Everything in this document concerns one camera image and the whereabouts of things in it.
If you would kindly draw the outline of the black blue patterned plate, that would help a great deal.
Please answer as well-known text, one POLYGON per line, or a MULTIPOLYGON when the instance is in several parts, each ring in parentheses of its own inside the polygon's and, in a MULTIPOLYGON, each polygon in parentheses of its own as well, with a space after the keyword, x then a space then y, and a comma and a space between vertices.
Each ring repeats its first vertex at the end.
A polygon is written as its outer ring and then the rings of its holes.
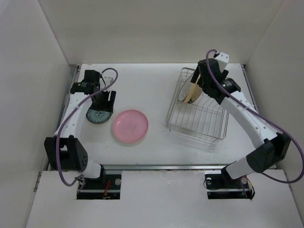
POLYGON ((107 122, 112 116, 112 113, 108 111, 97 111, 89 109, 86 113, 86 118, 93 124, 103 124, 107 122))

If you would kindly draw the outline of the metal wire dish rack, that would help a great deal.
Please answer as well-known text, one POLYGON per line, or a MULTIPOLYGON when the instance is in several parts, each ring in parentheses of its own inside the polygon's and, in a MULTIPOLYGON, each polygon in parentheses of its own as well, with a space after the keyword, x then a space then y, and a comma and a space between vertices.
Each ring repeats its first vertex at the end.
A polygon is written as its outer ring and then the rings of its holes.
POLYGON ((219 142, 227 135, 229 113, 205 94, 201 94, 192 104, 178 100, 182 86, 193 73, 192 68, 181 69, 166 115, 166 126, 170 131, 184 133, 195 139, 219 142))

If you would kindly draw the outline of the pink plate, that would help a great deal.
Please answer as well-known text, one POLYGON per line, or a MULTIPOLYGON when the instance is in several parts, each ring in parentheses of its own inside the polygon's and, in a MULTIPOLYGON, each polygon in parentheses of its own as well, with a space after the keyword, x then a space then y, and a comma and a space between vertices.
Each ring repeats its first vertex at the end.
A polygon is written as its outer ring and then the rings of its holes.
POLYGON ((112 132, 121 143, 134 144, 142 140, 149 129, 149 122, 145 114, 130 109, 119 113, 113 121, 112 132))

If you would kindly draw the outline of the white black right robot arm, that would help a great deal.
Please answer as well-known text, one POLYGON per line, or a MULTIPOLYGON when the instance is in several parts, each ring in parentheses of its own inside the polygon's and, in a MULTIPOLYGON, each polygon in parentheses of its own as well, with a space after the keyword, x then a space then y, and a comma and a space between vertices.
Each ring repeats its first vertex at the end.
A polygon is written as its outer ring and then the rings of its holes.
POLYGON ((194 73, 200 76, 203 92, 231 114, 249 136, 255 150, 221 170, 220 182, 231 187, 237 180, 251 173, 263 173, 283 160, 290 145, 286 133, 279 133, 249 106, 240 86, 228 78, 227 70, 220 70, 219 62, 209 58, 198 62, 194 73))

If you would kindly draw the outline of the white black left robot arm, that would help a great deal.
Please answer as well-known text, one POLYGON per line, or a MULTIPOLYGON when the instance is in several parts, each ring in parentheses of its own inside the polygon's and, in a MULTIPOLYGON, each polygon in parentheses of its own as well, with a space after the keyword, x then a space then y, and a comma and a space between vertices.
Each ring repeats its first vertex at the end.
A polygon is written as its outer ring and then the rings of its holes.
POLYGON ((102 72, 85 70, 84 78, 71 86, 69 101, 60 126, 44 147, 52 169, 58 171, 64 185, 73 186, 86 179, 95 188, 106 184, 103 166, 89 157, 80 142, 80 133, 89 111, 112 114, 116 92, 109 88, 118 79, 118 71, 106 68, 102 72))

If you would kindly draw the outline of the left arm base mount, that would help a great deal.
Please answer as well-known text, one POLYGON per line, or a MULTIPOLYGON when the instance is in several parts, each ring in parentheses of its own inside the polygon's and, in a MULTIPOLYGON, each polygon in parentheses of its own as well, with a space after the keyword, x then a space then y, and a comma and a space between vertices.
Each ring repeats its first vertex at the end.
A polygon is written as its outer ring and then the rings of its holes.
POLYGON ((119 200, 122 172, 102 168, 99 178, 85 179, 84 186, 78 186, 77 200, 119 200))

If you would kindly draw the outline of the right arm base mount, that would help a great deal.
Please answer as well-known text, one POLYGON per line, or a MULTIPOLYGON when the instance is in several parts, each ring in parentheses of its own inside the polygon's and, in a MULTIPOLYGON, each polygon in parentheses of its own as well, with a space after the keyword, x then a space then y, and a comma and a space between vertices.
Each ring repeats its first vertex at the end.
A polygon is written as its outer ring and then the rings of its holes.
POLYGON ((205 173, 204 187, 209 200, 247 199, 252 200, 256 191, 247 176, 231 179, 222 173, 205 173))

